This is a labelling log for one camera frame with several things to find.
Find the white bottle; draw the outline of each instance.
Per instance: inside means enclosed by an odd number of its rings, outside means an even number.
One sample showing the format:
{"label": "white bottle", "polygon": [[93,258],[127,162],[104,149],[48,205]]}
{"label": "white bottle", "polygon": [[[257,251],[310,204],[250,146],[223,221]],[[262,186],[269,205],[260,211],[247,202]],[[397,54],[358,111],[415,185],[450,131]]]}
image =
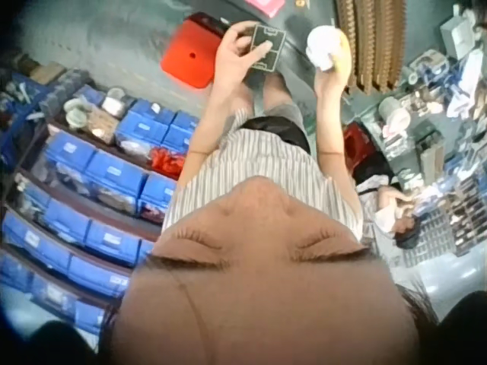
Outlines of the white bottle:
{"label": "white bottle", "polygon": [[340,32],[330,25],[314,28],[307,36],[306,54],[311,63],[321,71],[333,67],[332,54],[340,50]]}

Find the plastic bin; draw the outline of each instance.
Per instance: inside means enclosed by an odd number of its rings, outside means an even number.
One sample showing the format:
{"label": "plastic bin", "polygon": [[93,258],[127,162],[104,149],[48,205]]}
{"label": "plastic bin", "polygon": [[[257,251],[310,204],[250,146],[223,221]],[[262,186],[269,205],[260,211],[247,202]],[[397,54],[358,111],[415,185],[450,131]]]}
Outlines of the plastic bin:
{"label": "plastic bin", "polygon": [[97,306],[92,306],[76,300],[75,324],[79,329],[98,335],[103,322],[105,311]]}
{"label": "plastic bin", "polygon": [[175,125],[182,130],[193,133],[196,129],[196,126],[198,125],[198,121],[198,118],[196,118],[195,116],[191,116],[188,113],[179,111],[174,117],[172,125]]}
{"label": "plastic bin", "polygon": [[64,247],[41,235],[35,230],[27,230],[25,235],[25,249],[48,268],[68,273],[71,253]]}
{"label": "plastic bin", "polygon": [[44,222],[64,241],[84,246],[91,220],[69,206],[51,199],[44,214]]}
{"label": "plastic bin", "polygon": [[24,247],[33,257],[50,268],[62,273],[68,271],[69,251],[42,235],[38,230],[31,228],[11,212],[7,212],[5,215],[3,232],[8,243]]}
{"label": "plastic bin", "polygon": [[193,132],[183,129],[177,125],[169,127],[166,136],[162,142],[162,147],[168,150],[185,154],[188,151],[189,141]]}
{"label": "plastic bin", "polygon": [[16,247],[24,247],[27,225],[13,213],[7,211],[2,222],[2,236],[6,243]]}
{"label": "plastic bin", "polygon": [[49,310],[56,316],[75,319],[75,304],[77,297],[66,290],[49,283],[45,278],[34,274],[32,286],[32,301]]}
{"label": "plastic bin", "polygon": [[0,255],[0,282],[24,293],[30,290],[33,273],[8,254]]}
{"label": "plastic bin", "polygon": [[68,133],[59,132],[48,144],[44,155],[63,183],[79,194],[89,195],[84,171],[95,152],[96,148],[91,144]]}
{"label": "plastic bin", "polygon": [[127,154],[148,159],[151,149],[162,145],[167,129],[155,119],[129,112],[116,128],[116,143]]}
{"label": "plastic bin", "polygon": [[143,169],[98,151],[86,169],[91,196],[119,211],[136,215],[137,202],[147,178]]}
{"label": "plastic bin", "polygon": [[86,246],[131,265],[137,260],[140,238],[92,221],[85,240]]}
{"label": "plastic bin", "polygon": [[99,293],[118,297],[129,286],[129,277],[102,268],[73,256],[68,277],[78,284]]}
{"label": "plastic bin", "polygon": [[28,182],[25,186],[24,197],[42,212],[46,211],[47,205],[51,200],[51,196],[48,193],[31,182]]}
{"label": "plastic bin", "polygon": [[145,258],[152,251],[153,248],[154,248],[153,242],[142,240],[140,242],[140,250],[138,251],[137,263],[140,264],[141,262],[144,262]]}
{"label": "plastic bin", "polygon": [[84,98],[87,102],[100,106],[105,99],[105,94],[101,91],[93,89],[90,85],[84,85],[81,89],[76,91],[73,97]]}
{"label": "plastic bin", "polygon": [[161,224],[175,189],[176,181],[158,173],[150,173],[138,200],[140,216]]}
{"label": "plastic bin", "polygon": [[174,119],[172,110],[162,108],[158,104],[144,99],[137,100],[137,103],[129,110],[129,114],[140,116],[142,118],[141,122],[151,119],[165,125],[171,124]]}

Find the eyebrow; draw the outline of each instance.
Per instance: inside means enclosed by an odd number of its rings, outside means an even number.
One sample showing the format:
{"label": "eyebrow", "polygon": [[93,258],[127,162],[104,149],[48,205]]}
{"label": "eyebrow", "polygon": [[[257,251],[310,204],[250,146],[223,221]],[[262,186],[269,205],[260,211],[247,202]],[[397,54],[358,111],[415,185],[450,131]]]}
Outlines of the eyebrow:
{"label": "eyebrow", "polygon": [[[335,255],[317,255],[313,258],[300,259],[299,256],[291,258],[292,262],[299,263],[331,263],[331,262],[374,262],[381,261],[381,258],[372,252],[371,249],[365,247],[359,251],[335,254]],[[197,260],[188,259],[174,259],[168,257],[159,257],[155,255],[148,255],[145,261],[140,264],[137,269],[159,269],[165,271],[179,271],[179,270],[204,270],[204,271],[225,271],[230,265],[228,262],[220,261],[216,263],[198,262]]]}

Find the forehead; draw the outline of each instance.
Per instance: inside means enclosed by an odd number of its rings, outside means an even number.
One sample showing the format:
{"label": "forehead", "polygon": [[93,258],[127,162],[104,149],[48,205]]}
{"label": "forehead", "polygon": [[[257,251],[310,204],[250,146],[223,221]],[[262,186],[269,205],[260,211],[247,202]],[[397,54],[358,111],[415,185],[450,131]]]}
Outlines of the forehead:
{"label": "forehead", "polygon": [[[354,344],[369,352],[376,344],[397,346],[412,328],[400,295],[378,262],[299,264],[261,272],[236,268],[168,274],[145,269],[136,275],[116,335],[144,338],[138,345],[149,352],[164,346],[161,339],[171,338],[172,344],[192,344],[201,355],[202,323],[204,333],[216,341],[214,351],[230,358],[257,348],[271,353],[288,348],[292,357],[331,343],[337,351]],[[391,333],[402,335],[392,340]],[[263,336],[265,343],[257,343]]]}

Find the pink box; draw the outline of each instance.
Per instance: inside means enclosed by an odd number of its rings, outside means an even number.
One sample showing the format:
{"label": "pink box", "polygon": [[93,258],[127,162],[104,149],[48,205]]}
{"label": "pink box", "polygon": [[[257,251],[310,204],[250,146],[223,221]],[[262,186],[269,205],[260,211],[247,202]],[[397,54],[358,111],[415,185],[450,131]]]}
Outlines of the pink box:
{"label": "pink box", "polygon": [[245,0],[255,6],[268,17],[274,17],[285,3],[285,0]]}

